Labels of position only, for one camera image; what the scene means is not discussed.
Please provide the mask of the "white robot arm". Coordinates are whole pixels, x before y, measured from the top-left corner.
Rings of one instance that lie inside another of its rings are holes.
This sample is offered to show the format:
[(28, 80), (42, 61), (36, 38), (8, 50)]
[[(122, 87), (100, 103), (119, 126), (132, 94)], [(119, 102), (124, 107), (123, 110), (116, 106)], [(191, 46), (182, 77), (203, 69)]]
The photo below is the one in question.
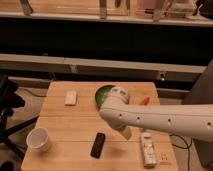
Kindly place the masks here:
[(116, 131), (133, 126), (213, 142), (213, 104), (132, 105), (129, 100), (125, 89), (114, 86), (99, 109), (100, 117)]

